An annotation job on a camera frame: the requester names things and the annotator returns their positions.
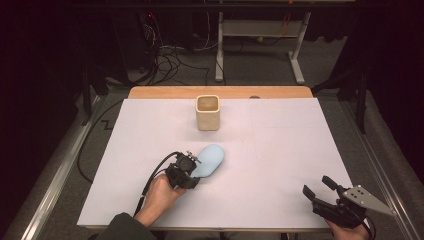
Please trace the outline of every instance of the black sleeve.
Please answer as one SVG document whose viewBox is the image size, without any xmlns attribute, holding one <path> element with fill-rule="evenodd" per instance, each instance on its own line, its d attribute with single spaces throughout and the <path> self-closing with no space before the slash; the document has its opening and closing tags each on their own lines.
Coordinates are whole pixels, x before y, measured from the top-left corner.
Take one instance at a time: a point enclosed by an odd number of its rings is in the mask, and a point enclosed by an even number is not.
<svg viewBox="0 0 424 240">
<path fill-rule="evenodd" d="M 116 215 L 96 240 L 155 240 L 153 234 L 127 213 Z"/>
</svg>

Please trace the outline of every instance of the human hand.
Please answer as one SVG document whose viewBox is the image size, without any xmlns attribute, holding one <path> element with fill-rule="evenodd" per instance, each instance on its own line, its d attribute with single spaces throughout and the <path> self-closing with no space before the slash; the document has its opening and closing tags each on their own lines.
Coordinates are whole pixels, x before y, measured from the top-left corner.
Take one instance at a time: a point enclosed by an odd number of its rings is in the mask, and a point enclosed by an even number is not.
<svg viewBox="0 0 424 240">
<path fill-rule="evenodd" d="M 134 218 L 144 226 L 149 227 L 163 213 L 168 211 L 185 192 L 186 189 L 183 188 L 173 189 L 165 174 L 157 176 L 150 184 L 143 208 Z"/>
<path fill-rule="evenodd" d="M 334 239 L 336 240 L 367 240 L 368 232 L 364 226 L 359 225 L 356 228 L 343 228 L 339 225 L 324 219 L 333 231 Z"/>
</svg>

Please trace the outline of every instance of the dark background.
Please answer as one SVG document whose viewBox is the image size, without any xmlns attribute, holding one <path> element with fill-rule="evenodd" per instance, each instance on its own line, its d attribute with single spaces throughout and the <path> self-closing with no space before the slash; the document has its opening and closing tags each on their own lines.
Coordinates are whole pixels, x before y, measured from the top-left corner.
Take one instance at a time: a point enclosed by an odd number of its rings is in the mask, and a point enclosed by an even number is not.
<svg viewBox="0 0 424 240">
<path fill-rule="evenodd" d="M 82 91 L 83 73 L 88 71 L 89 83 L 98 94 L 106 94 L 105 76 L 125 82 L 127 68 L 149 67 L 152 53 L 146 51 L 146 40 L 137 32 L 135 15 L 70 15 L 63 2 L 51 0 L 0 4 L 2 236 L 75 119 L 78 110 L 74 101 Z M 368 89 L 421 181 L 423 10 L 422 1 L 409 0 L 397 2 L 394 11 L 363 15 L 321 12 L 312 14 L 305 36 L 309 41 L 319 36 L 327 41 L 350 36 L 332 76 L 358 61 L 364 63 Z M 207 35 L 205 18 L 199 17 L 200 13 L 155 14 L 168 38 L 181 46 L 192 47 L 193 32 Z M 259 12 L 225 14 L 231 18 L 263 17 Z M 217 13 L 210 16 L 211 29 L 216 29 Z M 281 14 L 268 17 L 281 18 Z M 123 49 L 120 44 L 127 39 L 136 39 L 140 44 Z M 212 39 L 216 39 L 214 30 Z M 343 83 L 332 87 L 343 87 Z"/>
</svg>

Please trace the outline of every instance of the blue shoe-shaped object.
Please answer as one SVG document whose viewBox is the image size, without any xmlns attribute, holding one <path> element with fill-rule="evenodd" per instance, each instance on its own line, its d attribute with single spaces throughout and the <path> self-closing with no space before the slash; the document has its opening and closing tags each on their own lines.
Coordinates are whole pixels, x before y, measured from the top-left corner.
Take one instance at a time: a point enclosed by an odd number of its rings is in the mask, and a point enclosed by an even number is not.
<svg viewBox="0 0 424 240">
<path fill-rule="evenodd" d="M 199 159 L 201 163 L 196 163 L 197 168 L 194 169 L 190 177 L 209 177 L 222 163 L 224 156 L 224 149 L 221 146 L 216 144 L 206 146 L 197 155 L 197 159 Z"/>
</svg>

